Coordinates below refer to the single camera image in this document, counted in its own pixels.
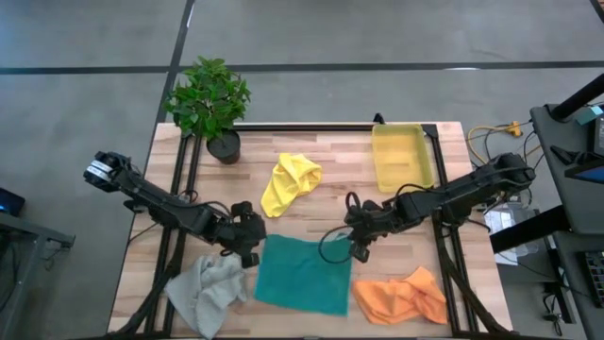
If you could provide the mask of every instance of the black pot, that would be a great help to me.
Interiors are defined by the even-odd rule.
[[[222,138],[212,138],[206,143],[208,151],[222,164],[232,164],[241,156],[242,140],[233,130],[225,130]]]

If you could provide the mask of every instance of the potted plant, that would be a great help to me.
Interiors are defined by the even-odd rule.
[[[163,105],[183,133],[206,137],[210,154],[232,164],[239,159],[241,148],[233,121],[244,118],[251,93],[245,80],[225,67],[224,60],[198,59],[200,63],[184,71],[188,83],[182,86],[178,82]]]

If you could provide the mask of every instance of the yellow container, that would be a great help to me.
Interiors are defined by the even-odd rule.
[[[407,183],[424,188],[434,185],[422,126],[375,125],[371,131],[371,145],[377,187],[382,193],[395,193]]]

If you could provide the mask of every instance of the teal towel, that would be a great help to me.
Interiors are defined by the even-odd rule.
[[[326,263],[319,243],[281,235],[268,235],[260,261],[255,298],[279,307],[326,315],[348,316],[348,290],[352,262]],[[324,242],[326,258],[338,261],[348,253],[350,241]]]

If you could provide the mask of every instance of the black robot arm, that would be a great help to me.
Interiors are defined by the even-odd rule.
[[[497,194],[511,195],[527,189],[535,179],[535,172],[519,155],[502,154],[475,171],[435,189],[421,189],[400,194],[380,207],[371,200],[360,204],[354,193],[346,197],[348,213],[346,225],[352,227],[348,238],[352,241],[350,255],[365,263],[369,258],[367,247],[379,236],[413,228],[441,211],[442,221],[460,225],[470,215],[472,207]]]
[[[266,237],[266,230],[250,202],[234,204],[231,212],[216,209],[211,202],[185,202],[145,180],[129,158],[114,152],[97,152],[84,179],[107,193],[121,191],[130,196],[132,200],[124,202],[126,207],[135,213],[140,207],[147,208],[151,218],[164,227],[186,230],[212,245],[218,243],[225,248],[221,255],[239,254],[243,267],[260,262],[252,248]]]

